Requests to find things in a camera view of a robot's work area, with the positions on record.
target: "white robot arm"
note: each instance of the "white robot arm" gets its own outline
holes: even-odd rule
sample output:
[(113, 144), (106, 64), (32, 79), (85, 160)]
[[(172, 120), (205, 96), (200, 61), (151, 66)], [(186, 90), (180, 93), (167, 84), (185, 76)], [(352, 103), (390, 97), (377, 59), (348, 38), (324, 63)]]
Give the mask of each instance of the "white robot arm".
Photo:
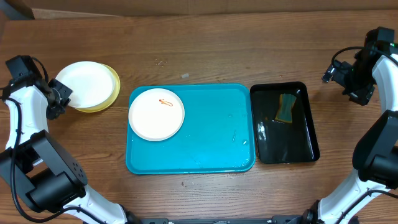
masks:
[[(391, 56), (398, 60), (398, 55)], [(398, 66), (382, 55), (373, 67), (372, 73), (379, 89), (381, 113), (383, 114), (386, 110), (398, 111)], [(340, 216), (369, 190), (390, 191), (384, 184), (371, 180), (365, 182), (360, 180), (358, 170), (353, 169), (348, 178), (335, 191), (320, 201), (318, 218), (325, 224), (337, 223)], [(380, 193), (373, 193), (364, 198), (345, 215), (340, 223), (347, 224), (357, 212), (379, 195)]]
[[(382, 39), (381, 42), (384, 42), (385, 40), (383, 37), (381, 37), (380, 30), (384, 29), (382, 27), (372, 30), (373, 32), (378, 32), (376, 33), (377, 35), (372, 35), (372, 31), (368, 33), (368, 36), (373, 36), (373, 37), (378, 37), (378, 39)], [(385, 29), (383, 30), (384, 32), (390, 32), (391, 30)], [(384, 47), (386, 45), (390, 45), (390, 47), (394, 48), (394, 44), (391, 43), (381, 43), (381, 45), (384, 44)], [(348, 71), (352, 71), (354, 73), (355, 69), (358, 69), (361, 65), (361, 61), (363, 60), (365, 62), (368, 62), (369, 60), (366, 60), (366, 58), (361, 58), (361, 53), (368, 54), (369, 52), (360, 52), (357, 56), (357, 64), (355, 67), (355, 64), (353, 65), (353, 69), (349, 67), (349, 65), (346, 62), (339, 63), (338, 64), (342, 65), (343, 67), (346, 66), (350, 69)], [(386, 161), (386, 164), (388, 163), (393, 163), (397, 162), (395, 157), (396, 156), (393, 152), (391, 152), (391, 149), (394, 146), (397, 138), (397, 133), (398, 133), (398, 126), (397, 126), (397, 117), (396, 117), (396, 111), (398, 111), (398, 65), (393, 62), (391, 59), (387, 58), (384, 55), (379, 55), (379, 58), (377, 59), (376, 63), (374, 63), (374, 66), (371, 68), (371, 73), (372, 73), (372, 78), (374, 79), (375, 83), (377, 84), (378, 90), (379, 90), (379, 95), (380, 95), (380, 103), (381, 103), (381, 113), (382, 117), (380, 118), (379, 122), (371, 128), (371, 130), (368, 131), (368, 133), (362, 138), (362, 140), (358, 143), (356, 147), (356, 151), (354, 152), (354, 157), (353, 157), (353, 164), (354, 168), (358, 169), (358, 163), (356, 163), (356, 160), (359, 159), (358, 154), (363, 153), (364, 157), (368, 156), (371, 160), (371, 163), (369, 163), (369, 166), (372, 167), (367, 167), (366, 169), (353, 169), (353, 171), (350, 173), (349, 177), (344, 180), (338, 187), (335, 189), (329, 196), (326, 198), (323, 198), (320, 200), (320, 202), (317, 205), (317, 218), (318, 220), (323, 221), (324, 224), (347, 224), (349, 221), (354, 217), (354, 215), (360, 211), (366, 204), (368, 204), (372, 199), (376, 198), (377, 196), (380, 195), (380, 193), (373, 193), (369, 194), (367, 197), (363, 198), (362, 200), (361, 197), (363, 195), (366, 195), (368, 192), (372, 190), (381, 190), (383, 192), (388, 192), (390, 191), (391, 188), (396, 188), (395, 183), (391, 183), (391, 177), (387, 177), (386, 179), (383, 179), (383, 177), (380, 173), (372, 173), (369, 170), (371, 169), (378, 169), (375, 168), (376, 164), (376, 159), (378, 159), (381, 156), (377, 156), (375, 151), (380, 150), (383, 152), (380, 152), (380, 155), (383, 155), (383, 159)], [(397, 54), (391, 54), (391, 57), (393, 59), (398, 60), (398, 55)], [(341, 77), (334, 77), (334, 76), (344, 76), (346, 79), (345, 81), (347, 82), (347, 77), (350, 75), (349, 73), (344, 73), (344, 70), (333, 70), (334, 66), (331, 66), (327, 71), (326, 71), (326, 76), (331, 75), (332, 78), (335, 78), (335, 80), (340, 84), (343, 85), (344, 87), (347, 86), (354, 86), (352, 84), (347, 84), (343, 83), (344, 78)], [(366, 76), (366, 73), (361, 72), (362, 77)], [(355, 80), (355, 75), (351, 74), (351, 77), (354, 77), (353, 79), (349, 80)], [(369, 91), (363, 91), (359, 90), (357, 93), (364, 93), (363, 94), (363, 99), (368, 100), (369, 99), (369, 94), (371, 95), (373, 93), (373, 89), (369, 88)], [(359, 99), (354, 99), (353, 101), (356, 101), (360, 104), (360, 102), (363, 102), (362, 99), (360, 99), (361, 96), (358, 94), (354, 94), (354, 97), (358, 97)], [(385, 115), (384, 113), (387, 113), (387, 111), (390, 114), (395, 114), (395, 116), (388, 116)], [(388, 124), (385, 124), (384, 122), (389, 121), (389, 125), (392, 127), (387, 127)], [(373, 138), (375, 140), (381, 139), (384, 141), (383, 143), (385, 145), (382, 145), (381, 143), (377, 143), (376, 141), (373, 142), (364, 142), (364, 138), (372, 138), (373, 136), (376, 136), (376, 138)], [(363, 147), (364, 144), (373, 144), (374, 149), (371, 149), (372, 146), (368, 146), (368, 148)], [(388, 169), (383, 167), (385, 169), (383, 172), (389, 172)], [(366, 177), (364, 178), (365, 175), (362, 175), (362, 178), (360, 177), (360, 172), (364, 173), (366, 172)]]
[[(13, 150), (18, 122), (22, 121), (18, 154), (29, 156), (28, 159), (24, 157), (23, 161), (20, 158), (16, 163), (31, 164), (16, 166), (18, 182), (15, 186), (17, 194), (29, 208), (35, 212), (65, 211), (88, 224), (138, 224), (133, 214), (93, 190), (86, 183), (85, 173), (79, 163), (48, 134), (47, 118), (54, 119), (63, 113), (72, 91), (56, 80), (48, 84), (43, 82), (29, 56), (12, 58), (6, 64), (14, 79), (3, 90), (2, 96), (10, 111), (10, 137), (6, 151), (0, 154), (1, 177), (11, 185), (11, 154), (8, 151)], [(27, 177), (26, 174), (43, 160), (48, 169), (31, 178)]]

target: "orange stain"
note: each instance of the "orange stain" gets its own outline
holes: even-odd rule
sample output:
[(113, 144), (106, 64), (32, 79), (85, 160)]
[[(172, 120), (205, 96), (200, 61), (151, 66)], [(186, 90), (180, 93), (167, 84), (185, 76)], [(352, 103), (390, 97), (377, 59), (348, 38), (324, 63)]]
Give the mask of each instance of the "orange stain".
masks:
[(172, 103), (167, 102), (167, 101), (165, 101), (164, 99), (163, 99), (163, 100), (159, 100), (159, 102), (161, 102), (162, 104), (166, 104), (166, 105), (168, 105), (168, 106), (173, 106)]

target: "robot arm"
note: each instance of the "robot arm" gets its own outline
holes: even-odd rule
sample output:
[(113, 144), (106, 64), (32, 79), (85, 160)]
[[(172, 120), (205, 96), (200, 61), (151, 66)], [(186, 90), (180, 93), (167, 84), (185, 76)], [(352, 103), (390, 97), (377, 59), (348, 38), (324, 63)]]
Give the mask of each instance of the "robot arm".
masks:
[[(46, 84), (29, 56), (18, 56), (6, 62), (13, 80), (3, 91), (2, 99), (10, 110), (10, 137), (6, 151), (0, 153), (0, 175), (9, 184), (11, 150), (17, 136), (18, 120), (22, 120), (22, 135), (16, 156), (16, 192), (20, 199), (35, 212), (65, 211), (88, 224), (139, 223), (139, 220), (121, 205), (102, 197), (87, 184), (86, 174), (79, 163), (52, 139), (48, 133), (47, 118), (64, 113), (72, 91), (56, 80)], [(17, 106), (7, 98), (19, 102)], [(28, 177), (34, 166), (44, 161), (47, 169)], [(80, 208), (85, 212), (68, 208)]]
[[(395, 52), (394, 44), (389, 41), (394, 41), (394, 31), (379, 27), (367, 34), (365, 46), (371, 43), (374, 44), (372, 47), (384, 49), (387, 53)], [(391, 54), (391, 57), (398, 59), (397, 54)], [(329, 196), (316, 203), (313, 212), (317, 213), (316, 219), (325, 224), (349, 223), (358, 211), (380, 195), (373, 193), (360, 200), (370, 190), (388, 192), (398, 187), (398, 148), (394, 146), (398, 139), (398, 66), (384, 55), (372, 55), (365, 50), (355, 58), (357, 61), (352, 66), (337, 62), (345, 67), (344, 70), (331, 65), (322, 79), (327, 82), (328, 77), (332, 77), (346, 88), (343, 94), (361, 105), (368, 103), (374, 91), (373, 84), (377, 84), (382, 116), (357, 144), (353, 156), (354, 169), (349, 177)]]

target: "yellow bowl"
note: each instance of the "yellow bowl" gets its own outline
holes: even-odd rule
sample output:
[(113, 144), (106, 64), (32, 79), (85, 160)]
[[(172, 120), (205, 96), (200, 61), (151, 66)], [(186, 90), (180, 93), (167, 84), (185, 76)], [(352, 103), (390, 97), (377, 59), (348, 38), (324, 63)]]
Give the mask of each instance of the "yellow bowl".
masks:
[(120, 91), (119, 75), (116, 73), (116, 71), (113, 68), (111, 68), (111, 67), (109, 67), (107, 65), (104, 65), (104, 66), (111, 71), (111, 73), (113, 74), (114, 80), (115, 80), (114, 90), (113, 90), (112, 94), (104, 102), (102, 102), (102, 103), (100, 103), (100, 104), (98, 104), (96, 106), (92, 106), (92, 107), (89, 107), (89, 108), (75, 108), (76, 110), (81, 111), (81, 112), (85, 112), (85, 113), (94, 113), (94, 112), (97, 112), (97, 111), (105, 110), (106, 108), (111, 106), (112, 103), (118, 97), (119, 91)]

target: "sponge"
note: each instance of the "sponge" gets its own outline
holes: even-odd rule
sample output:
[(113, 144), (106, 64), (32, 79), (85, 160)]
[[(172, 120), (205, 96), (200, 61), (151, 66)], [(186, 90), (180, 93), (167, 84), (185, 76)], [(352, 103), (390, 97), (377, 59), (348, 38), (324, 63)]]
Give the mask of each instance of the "sponge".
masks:
[(296, 102), (296, 96), (291, 94), (279, 95), (279, 109), (276, 114), (275, 120), (283, 123), (291, 124), (292, 119), (292, 108)]

